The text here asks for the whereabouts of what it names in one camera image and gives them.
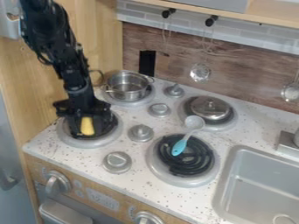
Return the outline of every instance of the sink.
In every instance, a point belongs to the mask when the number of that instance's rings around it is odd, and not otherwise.
[[[231,149],[212,206],[235,224],[299,224],[299,164],[238,146]]]

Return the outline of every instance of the white countertop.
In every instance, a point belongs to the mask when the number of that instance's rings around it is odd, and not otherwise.
[[[124,121],[124,131],[120,138],[108,146],[94,150],[82,150],[62,143],[53,124],[24,146],[24,151],[34,157],[63,167],[94,182],[108,186],[120,193],[143,201],[169,214],[201,224],[228,224],[212,209],[212,196],[219,179],[208,185],[196,188],[180,188],[164,183],[151,173],[145,162],[146,150],[158,137],[184,133],[184,128],[174,108],[190,96],[210,95],[229,102],[238,112],[237,125],[224,132],[200,132],[197,136],[209,143],[220,157],[220,172],[229,150],[235,145],[246,145],[257,150],[275,153],[281,130],[295,132],[299,127],[299,115],[268,108],[254,103],[236,100],[219,94],[182,86],[185,97],[171,99],[163,94],[170,82],[156,80],[156,98],[151,103],[165,102],[173,110],[166,118],[155,118],[148,114],[147,106],[122,108],[112,106]],[[95,90],[101,98],[100,89]],[[147,143],[134,143],[127,137],[128,129],[136,124],[145,124],[155,131],[154,140]],[[132,168],[121,175],[110,174],[101,164],[103,158],[112,151],[125,151],[133,161]]]

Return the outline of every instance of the plastic spoon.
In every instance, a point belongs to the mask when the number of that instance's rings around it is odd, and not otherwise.
[[[174,157],[177,157],[184,151],[189,138],[194,134],[194,132],[200,131],[205,127],[205,120],[200,116],[190,115],[184,120],[184,125],[191,130],[173,146],[171,155]]]

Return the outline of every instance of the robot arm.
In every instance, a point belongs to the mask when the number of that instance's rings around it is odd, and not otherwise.
[[[53,0],[20,0],[21,35],[38,60],[53,66],[64,81],[69,99],[53,103],[64,116],[73,137],[91,138],[106,134],[117,121],[110,105],[94,97],[87,59],[77,43],[62,6]],[[82,127],[91,126],[89,130]]]

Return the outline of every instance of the cabinet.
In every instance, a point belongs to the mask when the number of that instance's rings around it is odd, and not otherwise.
[[[116,19],[115,0],[58,0],[84,47],[91,68],[109,72],[122,68],[122,23]],[[43,66],[22,39],[0,38],[0,89],[16,139],[31,201],[38,202],[27,161],[20,147],[52,123],[52,103],[66,98],[63,84],[50,66]],[[99,76],[94,73],[94,80]]]
[[[235,18],[266,25],[279,25],[299,28],[299,2],[291,0],[252,0],[244,13],[226,10],[214,10],[185,3],[174,3],[166,0],[131,0],[143,4],[152,4],[183,11],[193,11],[224,18]]]

